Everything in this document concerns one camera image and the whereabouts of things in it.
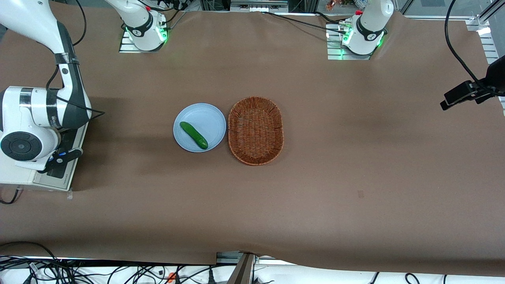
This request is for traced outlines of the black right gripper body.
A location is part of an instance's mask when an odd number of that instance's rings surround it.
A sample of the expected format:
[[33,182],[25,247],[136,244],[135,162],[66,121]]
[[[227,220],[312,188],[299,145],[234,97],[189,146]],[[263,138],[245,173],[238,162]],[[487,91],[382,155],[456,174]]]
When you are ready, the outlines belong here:
[[65,167],[65,161],[63,159],[64,156],[65,156],[65,152],[52,153],[52,156],[49,157],[49,159],[47,160],[47,163],[45,164],[45,168],[43,170],[38,170],[37,172],[38,173],[47,173],[51,170]]

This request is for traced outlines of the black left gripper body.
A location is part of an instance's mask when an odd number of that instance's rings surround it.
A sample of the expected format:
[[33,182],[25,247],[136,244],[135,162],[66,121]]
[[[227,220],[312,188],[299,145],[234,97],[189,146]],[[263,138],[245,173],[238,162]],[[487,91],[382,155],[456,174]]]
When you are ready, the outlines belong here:
[[505,92],[505,56],[491,63],[486,72],[485,86],[487,95],[504,95]]

